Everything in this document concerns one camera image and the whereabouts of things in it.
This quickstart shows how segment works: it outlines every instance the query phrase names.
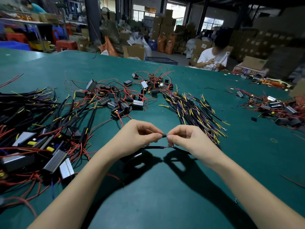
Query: orange bag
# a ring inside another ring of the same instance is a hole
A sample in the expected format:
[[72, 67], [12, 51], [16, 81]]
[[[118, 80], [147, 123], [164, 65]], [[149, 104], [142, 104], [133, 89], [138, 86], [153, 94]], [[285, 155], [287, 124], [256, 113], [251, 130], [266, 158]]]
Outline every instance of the orange bag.
[[175, 38], [177, 34], [170, 34], [170, 37], [168, 38], [165, 53], [168, 55], [171, 55], [173, 53], [173, 48], [175, 47]]
[[112, 43], [110, 42], [107, 36], [105, 36], [105, 44], [98, 46], [98, 48], [101, 50], [101, 53], [104, 50], [107, 50], [110, 56], [119, 57], [119, 55], [117, 54], [116, 50], [114, 49]]
[[165, 43], [166, 43], [166, 37], [165, 35], [159, 35], [158, 42], [157, 42], [157, 51], [164, 53], [164, 48], [165, 48]]

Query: table leg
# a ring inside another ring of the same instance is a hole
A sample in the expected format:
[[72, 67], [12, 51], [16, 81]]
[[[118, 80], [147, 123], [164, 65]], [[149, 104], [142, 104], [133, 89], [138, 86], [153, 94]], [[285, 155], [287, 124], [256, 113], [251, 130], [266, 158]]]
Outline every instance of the table leg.
[[43, 40], [42, 40], [40, 31], [39, 31], [37, 25], [35, 25], [35, 28], [36, 28], [36, 30], [37, 30], [37, 34], [38, 34], [38, 38], [39, 38], [39, 40], [40, 40], [40, 43], [41, 43], [41, 45], [42, 45], [42, 50], [43, 50], [43, 52], [47, 52], [47, 49], [46, 49], [45, 46], [44, 46], [44, 43], [43, 43]]

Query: white t-shirt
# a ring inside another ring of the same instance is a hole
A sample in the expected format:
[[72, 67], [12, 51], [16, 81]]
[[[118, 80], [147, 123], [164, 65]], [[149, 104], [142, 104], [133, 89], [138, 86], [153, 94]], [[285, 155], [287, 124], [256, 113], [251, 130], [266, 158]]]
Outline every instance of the white t-shirt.
[[221, 53], [219, 53], [218, 55], [215, 56], [215, 55], [212, 54], [212, 49], [213, 49], [213, 47], [204, 50], [201, 53], [197, 63], [199, 63], [199, 62], [208, 62], [210, 59], [214, 59], [215, 60], [214, 64], [206, 65], [206, 66], [204, 66], [201, 69], [204, 69], [204, 70], [213, 70], [214, 65], [216, 65], [217, 63], [220, 63], [220, 64], [222, 64], [224, 66], [227, 65], [227, 59], [228, 59], [228, 56], [229, 56], [230, 52], [223, 51], [223, 52], [221, 52]]

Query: blue basket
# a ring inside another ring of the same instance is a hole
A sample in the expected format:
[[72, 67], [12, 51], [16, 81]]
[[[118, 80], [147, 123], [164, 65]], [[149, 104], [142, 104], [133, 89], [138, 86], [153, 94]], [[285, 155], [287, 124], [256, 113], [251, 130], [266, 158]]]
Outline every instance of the blue basket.
[[152, 51], [156, 51], [157, 50], [157, 40], [149, 40], [147, 43]]
[[145, 57], [145, 61], [165, 63], [165, 64], [169, 64], [169, 65], [178, 65], [178, 62], [176, 62], [173, 59], [166, 58], [166, 57]]
[[15, 41], [5, 41], [0, 42], [0, 47], [5, 47], [9, 49], [18, 49], [18, 50], [24, 50], [24, 51], [30, 51], [30, 46], [25, 43], [21, 42], [15, 42]]

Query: hand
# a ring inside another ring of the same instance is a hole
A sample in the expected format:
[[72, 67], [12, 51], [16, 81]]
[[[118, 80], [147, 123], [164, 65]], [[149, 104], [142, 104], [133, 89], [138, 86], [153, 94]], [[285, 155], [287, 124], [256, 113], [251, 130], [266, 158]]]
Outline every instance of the hand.
[[210, 59], [207, 63], [208, 64], [214, 64], [215, 60], [214, 59]]
[[163, 132], [152, 123], [130, 120], [124, 127], [105, 145], [105, 148], [116, 159], [134, 153], [151, 142], [162, 138]]
[[180, 145], [209, 168], [226, 155], [197, 126], [178, 125], [167, 134], [168, 146]]

